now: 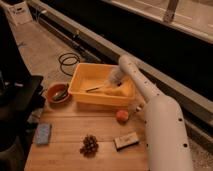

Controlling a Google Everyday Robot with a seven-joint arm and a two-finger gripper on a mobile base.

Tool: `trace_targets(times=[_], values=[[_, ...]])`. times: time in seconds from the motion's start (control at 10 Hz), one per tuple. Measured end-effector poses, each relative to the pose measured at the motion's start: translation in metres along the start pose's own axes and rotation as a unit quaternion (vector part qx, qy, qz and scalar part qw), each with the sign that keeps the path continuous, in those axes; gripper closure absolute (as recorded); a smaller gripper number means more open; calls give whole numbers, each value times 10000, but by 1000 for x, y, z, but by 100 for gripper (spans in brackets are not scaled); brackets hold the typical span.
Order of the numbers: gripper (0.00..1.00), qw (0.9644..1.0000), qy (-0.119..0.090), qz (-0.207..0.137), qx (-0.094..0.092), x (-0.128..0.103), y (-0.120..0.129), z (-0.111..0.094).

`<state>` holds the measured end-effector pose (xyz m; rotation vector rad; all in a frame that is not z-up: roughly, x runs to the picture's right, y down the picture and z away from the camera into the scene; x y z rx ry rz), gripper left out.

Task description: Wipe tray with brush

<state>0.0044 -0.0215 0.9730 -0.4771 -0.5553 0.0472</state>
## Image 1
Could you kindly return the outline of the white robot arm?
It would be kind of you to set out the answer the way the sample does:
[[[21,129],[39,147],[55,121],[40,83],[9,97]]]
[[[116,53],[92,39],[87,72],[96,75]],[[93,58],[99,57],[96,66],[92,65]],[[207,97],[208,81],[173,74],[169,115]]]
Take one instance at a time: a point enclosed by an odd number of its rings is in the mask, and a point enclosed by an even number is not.
[[[128,55],[119,57],[109,81],[128,75],[145,99],[144,118],[149,171],[194,171],[183,113],[179,103],[163,93]]]

